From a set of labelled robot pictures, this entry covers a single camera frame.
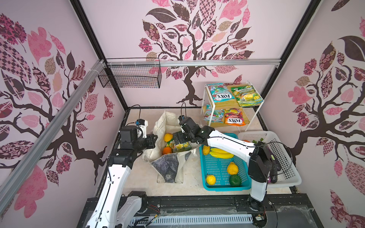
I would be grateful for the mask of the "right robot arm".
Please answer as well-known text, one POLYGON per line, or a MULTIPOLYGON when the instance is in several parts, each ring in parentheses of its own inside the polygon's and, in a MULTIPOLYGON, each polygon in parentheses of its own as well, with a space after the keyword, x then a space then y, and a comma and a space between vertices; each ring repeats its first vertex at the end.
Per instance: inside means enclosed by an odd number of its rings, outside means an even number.
POLYGON ((200 127, 192 118, 186 116, 180 116, 178 121, 181 131, 173 134, 176 144, 190 142, 210 146, 241 158, 247 163, 248 175, 252 180, 251 200, 264 200, 268 180, 272 181, 278 176, 277 162, 267 143, 244 142, 210 126, 200 127))

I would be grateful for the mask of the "beige canvas grocery bag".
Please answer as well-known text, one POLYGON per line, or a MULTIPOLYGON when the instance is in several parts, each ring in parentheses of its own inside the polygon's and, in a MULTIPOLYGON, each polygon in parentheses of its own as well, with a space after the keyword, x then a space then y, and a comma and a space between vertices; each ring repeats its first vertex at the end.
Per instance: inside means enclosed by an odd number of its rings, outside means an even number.
POLYGON ((142 160, 149 163, 157 172, 157 183, 183 183, 183 166, 190 157, 196 156, 199 145, 189 142, 190 151, 163 155, 165 147, 171 147, 170 142, 164 141, 166 133, 176 133, 181 130, 178 116, 171 112, 164 112, 155 123, 152 133, 158 136, 156 147, 147 149, 142 155, 142 160))

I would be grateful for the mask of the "green Fox's bag top shelf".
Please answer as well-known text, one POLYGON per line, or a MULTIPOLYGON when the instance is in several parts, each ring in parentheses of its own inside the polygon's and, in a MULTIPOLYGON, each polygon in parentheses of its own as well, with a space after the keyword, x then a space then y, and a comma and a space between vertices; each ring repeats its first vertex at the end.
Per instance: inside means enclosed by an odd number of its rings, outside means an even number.
POLYGON ((208 89, 215 103, 226 102, 233 99, 230 90, 223 83, 209 84, 208 89))

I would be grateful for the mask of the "yellow green candy bag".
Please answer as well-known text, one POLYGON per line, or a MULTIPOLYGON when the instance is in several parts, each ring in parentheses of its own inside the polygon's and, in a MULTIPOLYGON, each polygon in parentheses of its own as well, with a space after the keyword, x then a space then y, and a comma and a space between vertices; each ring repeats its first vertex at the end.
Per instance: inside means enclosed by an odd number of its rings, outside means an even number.
POLYGON ((191 145, 188 142, 176 144, 174 141, 170 143, 170 146, 173 150, 173 153, 190 151, 192 149, 191 145))
POLYGON ((251 85, 232 87, 231 91, 241 107, 256 106, 264 102, 251 85))

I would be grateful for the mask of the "orange fruit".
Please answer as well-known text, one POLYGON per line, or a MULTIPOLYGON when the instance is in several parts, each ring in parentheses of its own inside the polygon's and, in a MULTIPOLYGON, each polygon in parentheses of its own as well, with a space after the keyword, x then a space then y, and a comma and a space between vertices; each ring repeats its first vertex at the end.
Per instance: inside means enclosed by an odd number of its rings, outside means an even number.
POLYGON ((173 149, 171 147, 165 147, 163 150, 162 150, 162 153, 163 155, 166 155, 166 154, 172 154, 173 153, 173 149))

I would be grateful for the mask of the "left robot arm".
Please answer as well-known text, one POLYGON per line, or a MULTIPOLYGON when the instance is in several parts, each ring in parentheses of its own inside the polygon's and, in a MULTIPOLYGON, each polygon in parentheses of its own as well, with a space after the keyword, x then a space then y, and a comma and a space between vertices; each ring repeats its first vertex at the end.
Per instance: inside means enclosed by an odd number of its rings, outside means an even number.
POLYGON ((131 173, 135 160, 146 149, 154 149, 157 136, 147 134, 147 121, 138 120, 138 125, 123 126, 115 148, 107 161, 107 174, 97 205, 85 228, 126 228, 134 215, 143 207, 143 196, 128 196, 119 209, 122 191, 131 173))

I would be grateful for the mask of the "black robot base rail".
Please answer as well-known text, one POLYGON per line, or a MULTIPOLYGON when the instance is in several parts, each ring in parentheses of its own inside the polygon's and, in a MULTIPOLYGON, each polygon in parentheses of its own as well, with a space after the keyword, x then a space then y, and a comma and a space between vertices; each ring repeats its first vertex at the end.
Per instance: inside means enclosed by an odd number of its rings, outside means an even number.
POLYGON ((248 195, 147 196, 133 191, 117 202, 104 221, 99 199, 87 200, 79 228, 321 228, 306 194, 268 195, 257 202, 248 195))

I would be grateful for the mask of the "yellow red peach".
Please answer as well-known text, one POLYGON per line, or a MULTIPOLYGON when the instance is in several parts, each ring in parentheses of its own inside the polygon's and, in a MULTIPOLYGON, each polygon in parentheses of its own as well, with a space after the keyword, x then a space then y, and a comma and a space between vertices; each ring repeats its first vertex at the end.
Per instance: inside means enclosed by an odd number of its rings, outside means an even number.
POLYGON ((172 134, 170 134, 170 133, 166 133, 165 135, 164 135, 164 141, 166 142, 166 143, 168 143, 168 142, 170 142, 170 141, 172 141, 173 140, 173 135, 172 134))

